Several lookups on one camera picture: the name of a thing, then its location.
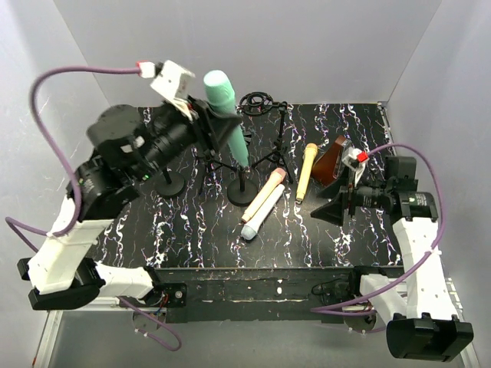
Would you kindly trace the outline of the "black round base stand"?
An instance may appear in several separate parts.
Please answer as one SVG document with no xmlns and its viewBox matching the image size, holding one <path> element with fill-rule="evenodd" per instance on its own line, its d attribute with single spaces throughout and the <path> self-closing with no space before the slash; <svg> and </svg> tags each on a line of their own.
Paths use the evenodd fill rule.
<svg viewBox="0 0 491 368">
<path fill-rule="evenodd" d="M 228 200 L 235 206 L 249 205 L 258 193 L 257 185 L 246 177 L 249 166 L 249 151 L 241 126 L 236 127 L 228 139 L 228 146 L 235 164 L 231 170 L 236 177 L 228 186 Z"/>
<path fill-rule="evenodd" d="M 172 199 L 184 191 L 185 185 L 186 180 L 180 173 L 169 171 L 165 167 L 162 174 L 157 177 L 156 191 L 163 198 Z"/>
</svg>

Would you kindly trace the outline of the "white microphone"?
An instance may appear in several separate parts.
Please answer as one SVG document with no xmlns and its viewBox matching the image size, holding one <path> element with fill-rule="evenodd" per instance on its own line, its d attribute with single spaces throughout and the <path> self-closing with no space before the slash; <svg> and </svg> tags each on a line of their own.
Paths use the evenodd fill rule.
<svg viewBox="0 0 491 368">
<path fill-rule="evenodd" d="M 268 198 L 263 202 L 263 204 L 259 207 L 258 211 L 254 214 L 254 216 L 244 224 L 241 231 L 241 237 L 246 241 L 251 241 L 258 234 L 259 228 L 262 223 L 265 221 L 269 213 L 275 207 L 277 201 L 282 196 L 285 190 L 285 186 L 283 184 L 279 184 L 272 191 L 272 193 L 268 196 Z"/>
</svg>

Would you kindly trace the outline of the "yellow microphone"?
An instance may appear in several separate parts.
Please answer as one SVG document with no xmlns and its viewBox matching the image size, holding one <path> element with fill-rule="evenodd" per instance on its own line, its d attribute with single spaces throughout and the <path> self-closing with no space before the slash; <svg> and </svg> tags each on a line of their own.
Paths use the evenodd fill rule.
<svg viewBox="0 0 491 368">
<path fill-rule="evenodd" d="M 318 146 L 314 143 L 309 143 L 305 147 L 302 170 L 298 181 L 295 200 L 302 202 L 305 198 L 308 183 L 310 180 L 311 170 L 314 164 L 315 157 L 318 154 Z"/>
</svg>

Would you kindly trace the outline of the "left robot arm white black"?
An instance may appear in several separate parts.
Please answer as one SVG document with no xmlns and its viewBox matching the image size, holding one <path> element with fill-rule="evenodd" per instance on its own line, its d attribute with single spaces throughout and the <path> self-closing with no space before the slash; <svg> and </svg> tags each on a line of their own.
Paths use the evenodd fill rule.
<svg viewBox="0 0 491 368">
<path fill-rule="evenodd" d="M 87 129 L 91 157 L 75 171 L 61 211 L 43 245 L 18 262 L 36 311 L 75 310 L 98 297 L 132 297 L 158 304 L 166 284 L 149 266 L 116 268 L 87 256 L 99 234 L 139 196 L 137 183 L 159 175 L 188 147 L 218 151 L 240 124 L 194 98 L 183 109 L 162 103 L 150 121 L 127 104 L 106 109 Z"/>
</svg>

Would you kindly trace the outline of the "brown wooden metronome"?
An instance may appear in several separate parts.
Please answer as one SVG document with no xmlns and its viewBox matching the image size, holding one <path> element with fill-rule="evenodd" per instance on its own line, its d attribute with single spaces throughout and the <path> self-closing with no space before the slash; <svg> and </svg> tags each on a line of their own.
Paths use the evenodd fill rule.
<svg viewBox="0 0 491 368">
<path fill-rule="evenodd" d="M 351 141 L 339 136 L 318 159 L 311 169 L 311 177 L 323 186 L 331 185 L 342 173 L 341 161 L 344 151 L 351 145 Z"/>
</svg>

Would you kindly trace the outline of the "green microphone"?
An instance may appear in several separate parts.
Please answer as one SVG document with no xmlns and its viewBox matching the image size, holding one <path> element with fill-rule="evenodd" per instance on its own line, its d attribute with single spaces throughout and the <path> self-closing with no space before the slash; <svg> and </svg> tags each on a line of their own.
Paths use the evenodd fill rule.
<svg viewBox="0 0 491 368">
<path fill-rule="evenodd" d="M 216 112 L 236 115 L 235 91 L 225 72 L 209 71 L 204 75 L 203 83 L 209 105 Z M 233 159 L 241 167 L 249 166 L 249 151 L 240 125 L 229 136 L 228 145 Z"/>
</svg>

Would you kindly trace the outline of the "pink microphone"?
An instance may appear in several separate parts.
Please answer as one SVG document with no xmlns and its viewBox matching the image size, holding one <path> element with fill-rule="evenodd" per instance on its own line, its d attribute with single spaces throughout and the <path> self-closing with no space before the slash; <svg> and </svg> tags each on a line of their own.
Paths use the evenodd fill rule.
<svg viewBox="0 0 491 368">
<path fill-rule="evenodd" d="M 249 204 L 249 207 L 244 211 L 244 214 L 241 217 L 243 223 L 247 223 L 254 216 L 254 214 L 257 213 L 261 205 L 270 196 L 273 190 L 283 182 L 285 176 L 286 171 L 280 167 L 271 172 L 265 185 L 261 188 L 256 197 Z"/>
</svg>

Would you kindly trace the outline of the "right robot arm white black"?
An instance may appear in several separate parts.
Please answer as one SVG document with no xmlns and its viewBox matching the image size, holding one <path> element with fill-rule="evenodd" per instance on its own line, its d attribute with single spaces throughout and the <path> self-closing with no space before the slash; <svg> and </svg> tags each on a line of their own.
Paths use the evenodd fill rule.
<svg viewBox="0 0 491 368">
<path fill-rule="evenodd" d="M 438 242 L 443 227 L 437 204 L 417 189 L 417 161 L 387 156 L 384 179 L 367 185 L 358 180 L 365 164 L 344 158 L 334 167 L 334 181 L 321 192 L 330 201 L 311 217 L 342 225 L 358 208 L 388 215 L 400 246 L 404 273 L 391 278 L 375 266 L 356 266 L 348 276 L 348 293 L 366 297 L 386 325 L 390 354 L 398 359 L 448 363 L 474 338 L 473 327 L 460 319 L 447 289 Z"/>
</svg>

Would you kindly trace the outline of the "black tripod clip stand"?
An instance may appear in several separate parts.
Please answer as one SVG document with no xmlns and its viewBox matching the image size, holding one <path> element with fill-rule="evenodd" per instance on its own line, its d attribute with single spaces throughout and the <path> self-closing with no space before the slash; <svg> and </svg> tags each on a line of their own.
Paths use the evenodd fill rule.
<svg viewBox="0 0 491 368">
<path fill-rule="evenodd" d="M 222 168 L 227 168 L 233 173 L 236 173 L 238 169 L 234 166 L 226 164 L 224 162 L 218 161 L 216 159 L 216 154 L 213 151 L 202 151 L 199 148 L 195 148 L 195 153 L 193 154 L 196 163 L 202 163 L 204 167 L 203 174 L 201 176 L 201 182 L 198 188 L 198 194 L 201 196 L 203 194 L 204 185 L 206 179 L 209 178 L 215 171 Z"/>
</svg>

